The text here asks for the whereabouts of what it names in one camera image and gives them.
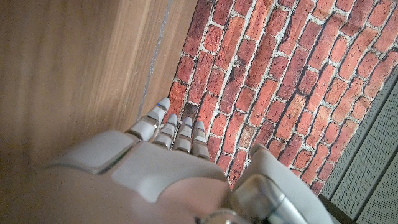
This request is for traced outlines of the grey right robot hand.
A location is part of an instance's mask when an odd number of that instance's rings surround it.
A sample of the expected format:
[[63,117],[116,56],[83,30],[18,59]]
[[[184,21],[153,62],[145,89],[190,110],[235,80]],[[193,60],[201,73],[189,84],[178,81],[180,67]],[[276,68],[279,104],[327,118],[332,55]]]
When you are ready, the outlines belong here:
[[127,131],[106,131],[51,160],[3,223],[331,223],[322,202],[262,144],[234,186],[211,162],[201,121],[160,100]]

